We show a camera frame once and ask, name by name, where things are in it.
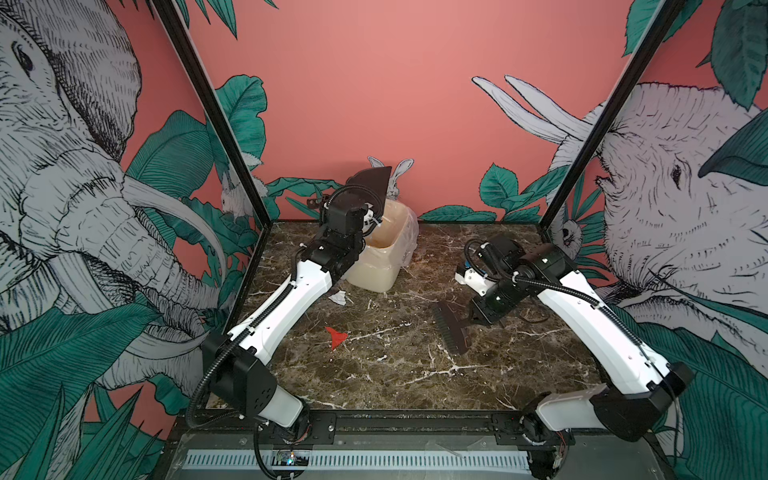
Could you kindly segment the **dark brown dustpan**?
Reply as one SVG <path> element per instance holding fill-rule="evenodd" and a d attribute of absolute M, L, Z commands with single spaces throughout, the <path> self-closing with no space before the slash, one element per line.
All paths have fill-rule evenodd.
<path fill-rule="evenodd" d="M 392 172 L 390 166 L 370 167 L 349 177 L 345 186 L 357 185 L 370 190 L 362 196 L 373 206 L 374 217 L 380 220 L 385 208 L 389 178 Z"/>

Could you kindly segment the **dark brown hand brush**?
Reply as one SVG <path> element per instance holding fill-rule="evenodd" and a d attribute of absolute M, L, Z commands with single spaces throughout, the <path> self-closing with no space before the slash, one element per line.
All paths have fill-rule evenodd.
<path fill-rule="evenodd" d="M 438 301 L 431 311 L 446 350 L 452 355 L 466 354 L 471 346 L 469 329 L 475 325 L 471 304 L 457 314 L 448 302 Z"/>

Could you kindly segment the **white paper scrap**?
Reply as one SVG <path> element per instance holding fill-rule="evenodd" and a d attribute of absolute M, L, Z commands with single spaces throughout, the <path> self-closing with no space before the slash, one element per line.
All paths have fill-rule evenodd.
<path fill-rule="evenodd" d="M 346 306 L 348 303 L 347 293 L 343 290 L 339 290 L 336 293 L 330 295 L 328 299 L 339 306 Z"/>

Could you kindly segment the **red paper scrap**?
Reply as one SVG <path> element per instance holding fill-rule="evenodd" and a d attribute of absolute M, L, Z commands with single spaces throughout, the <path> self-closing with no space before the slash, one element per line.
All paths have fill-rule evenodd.
<path fill-rule="evenodd" d="M 339 346 L 341 346 L 349 337 L 349 334 L 346 332 L 339 332 L 332 327 L 326 327 L 325 330 L 330 335 L 330 348 L 332 351 L 336 350 Z"/>

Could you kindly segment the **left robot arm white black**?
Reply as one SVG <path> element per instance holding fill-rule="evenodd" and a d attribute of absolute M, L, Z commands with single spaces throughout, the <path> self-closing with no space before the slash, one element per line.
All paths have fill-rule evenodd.
<path fill-rule="evenodd" d="M 204 374 L 185 411 L 191 429 L 210 426 L 198 414 L 208 391 L 234 414 L 282 429 L 297 442 L 310 429 L 309 408 L 282 388 L 268 365 L 284 337 L 320 297 L 357 262 L 367 236 L 380 224 L 386 190 L 348 183 L 317 203 L 319 229 L 291 260 L 288 278 L 248 318 L 203 343 Z"/>

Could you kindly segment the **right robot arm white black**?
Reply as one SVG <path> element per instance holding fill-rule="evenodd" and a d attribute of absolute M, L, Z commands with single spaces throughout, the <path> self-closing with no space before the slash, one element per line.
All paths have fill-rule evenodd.
<path fill-rule="evenodd" d="M 632 333 L 557 245 L 541 244 L 527 252 L 497 235 L 468 240 L 463 254 L 455 279 L 475 295 L 466 318 L 449 314 L 442 321 L 449 348 L 466 352 L 468 326 L 494 325 L 523 300 L 535 298 L 577 335 L 607 375 L 607 382 L 596 387 L 544 393 L 532 401 L 520 420 L 529 442 L 542 444 L 572 429 L 605 430 L 637 441 L 692 383 L 692 370 L 669 362 Z"/>

